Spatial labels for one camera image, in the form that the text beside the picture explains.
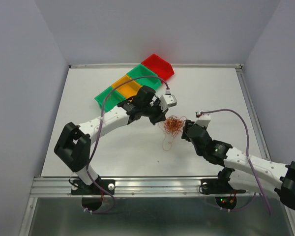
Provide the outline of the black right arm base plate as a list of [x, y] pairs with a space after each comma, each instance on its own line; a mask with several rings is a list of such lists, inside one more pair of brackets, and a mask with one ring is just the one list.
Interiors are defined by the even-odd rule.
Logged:
[[217, 178], [204, 178], [201, 179], [199, 192], [204, 195], [231, 193], [244, 194], [246, 193], [246, 190], [233, 189], [226, 180], [219, 180]]

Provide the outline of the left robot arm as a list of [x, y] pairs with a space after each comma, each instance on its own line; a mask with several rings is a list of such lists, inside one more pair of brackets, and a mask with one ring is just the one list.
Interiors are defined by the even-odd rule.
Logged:
[[55, 145], [54, 153], [83, 182], [82, 187], [93, 194], [99, 190], [99, 175], [89, 165], [94, 153], [91, 148], [97, 148], [99, 139], [109, 132], [141, 117], [149, 118], [152, 124], [166, 120], [168, 109], [177, 104], [170, 90], [157, 97], [155, 90], [143, 86], [136, 95], [118, 103], [110, 111], [85, 123], [66, 124]]

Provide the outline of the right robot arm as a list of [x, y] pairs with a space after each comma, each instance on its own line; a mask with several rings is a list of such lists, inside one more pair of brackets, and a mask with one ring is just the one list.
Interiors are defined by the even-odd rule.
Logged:
[[191, 120], [185, 122], [181, 137], [192, 143], [198, 156], [223, 168], [217, 177], [203, 180], [200, 193], [265, 193], [295, 210], [295, 161], [283, 164], [247, 157], [234, 146], [212, 139], [205, 126]]

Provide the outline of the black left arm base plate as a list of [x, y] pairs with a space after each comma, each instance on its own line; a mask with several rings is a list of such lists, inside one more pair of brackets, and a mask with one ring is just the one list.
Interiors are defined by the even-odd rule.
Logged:
[[[96, 185], [88, 186], [78, 178], [69, 179], [68, 182], [71, 184], [71, 195], [101, 195], [103, 193]], [[114, 179], [101, 179], [98, 184], [112, 195], [115, 193], [116, 181]]]

